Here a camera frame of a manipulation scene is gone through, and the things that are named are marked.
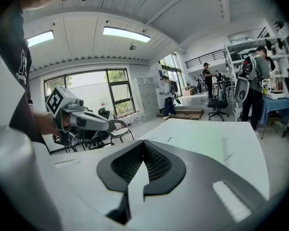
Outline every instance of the railing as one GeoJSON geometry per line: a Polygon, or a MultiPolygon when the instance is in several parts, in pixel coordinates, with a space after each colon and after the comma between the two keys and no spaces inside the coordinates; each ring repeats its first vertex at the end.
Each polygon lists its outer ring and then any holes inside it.
{"type": "Polygon", "coordinates": [[[214,61],[217,59],[224,58],[223,50],[213,51],[211,53],[205,54],[203,56],[199,56],[192,60],[189,60],[186,63],[187,68],[194,67],[196,65],[201,65],[210,61],[214,61]]]}

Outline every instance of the sneakers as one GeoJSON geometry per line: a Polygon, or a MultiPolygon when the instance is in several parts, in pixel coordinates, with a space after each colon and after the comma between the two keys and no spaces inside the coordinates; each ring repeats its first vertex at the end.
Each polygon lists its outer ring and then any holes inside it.
{"type": "Polygon", "coordinates": [[[254,132],[255,132],[256,135],[260,135],[260,134],[261,134],[261,133],[260,133],[259,131],[257,131],[257,130],[254,130],[254,132]]]}

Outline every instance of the black t-shirt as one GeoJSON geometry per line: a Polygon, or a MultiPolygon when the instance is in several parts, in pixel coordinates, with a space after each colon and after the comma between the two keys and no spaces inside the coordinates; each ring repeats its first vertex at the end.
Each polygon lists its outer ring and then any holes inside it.
{"type": "Polygon", "coordinates": [[[205,68],[205,69],[202,71],[202,74],[203,74],[203,76],[206,78],[206,82],[212,83],[212,77],[206,77],[206,75],[210,75],[210,74],[211,74],[208,69],[205,68]]]}
{"type": "Polygon", "coordinates": [[[28,78],[32,61],[24,36],[22,14],[21,5],[15,0],[0,20],[0,54],[11,74],[26,90],[12,116],[10,127],[24,132],[34,142],[45,144],[29,107],[33,104],[28,78]]]}

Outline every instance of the black mesh panel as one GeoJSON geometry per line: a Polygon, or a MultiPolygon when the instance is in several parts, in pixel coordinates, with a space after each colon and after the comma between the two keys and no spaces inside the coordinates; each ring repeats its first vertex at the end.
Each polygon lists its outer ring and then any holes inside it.
{"type": "Polygon", "coordinates": [[[123,178],[127,183],[134,178],[141,163],[143,162],[143,144],[136,146],[111,163],[112,170],[123,178]]]}
{"type": "Polygon", "coordinates": [[[166,175],[171,169],[171,162],[159,152],[145,145],[144,163],[148,170],[149,181],[155,181],[166,175]]]}

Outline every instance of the man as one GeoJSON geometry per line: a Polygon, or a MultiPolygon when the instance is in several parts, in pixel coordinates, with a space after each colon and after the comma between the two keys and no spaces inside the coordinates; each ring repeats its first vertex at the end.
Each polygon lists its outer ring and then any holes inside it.
{"type": "Polygon", "coordinates": [[[173,102],[172,102],[172,92],[169,82],[169,78],[166,75],[162,77],[163,82],[165,83],[165,91],[162,93],[165,95],[165,105],[164,105],[164,120],[168,119],[169,116],[174,116],[176,114],[173,102]]]}
{"type": "Polygon", "coordinates": [[[203,76],[205,77],[205,82],[208,87],[208,95],[209,98],[213,95],[212,90],[213,90],[213,83],[212,83],[212,77],[216,76],[215,74],[211,74],[210,71],[208,70],[209,64],[204,63],[203,64],[204,70],[202,71],[203,76]]]}
{"type": "MultiPolygon", "coordinates": [[[[270,69],[269,64],[266,61],[266,48],[264,46],[259,46],[255,53],[252,54],[252,56],[256,56],[256,54],[260,55],[259,57],[256,57],[256,71],[257,73],[262,76],[264,79],[270,78],[270,69]]],[[[260,132],[258,132],[257,124],[259,120],[259,116],[261,114],[261,107],[262,107],[262,80],[260,79],[253,79],[250,80],[250,89],[247,94],[247,97],[245,101],[243,102],[243,115],[242,115],[242,121],[247,121],[249,117],[250,112],[250,106],[252,105],[252,113],[251,113],[251,126],[255,131],[256,135],[260,135],[260,132]]]]}
{"type": "MultiPolygon", "coordinates": [[[[52,115],[35,110],[31,101],[28,78],[31,57],[24,38],[22,13],[25,10],[45,7],[53,1],[55,0],[14,0],[0,20],[0,54],[11,74],[26,90],[12,116],[10,127],[24,132],[32,141],[44,144],[41,135],[58,135],[59,131],[54,125],[52,115]]],[[[68,115],[64,117],[63,125],[69,126],[68,115]]]]}

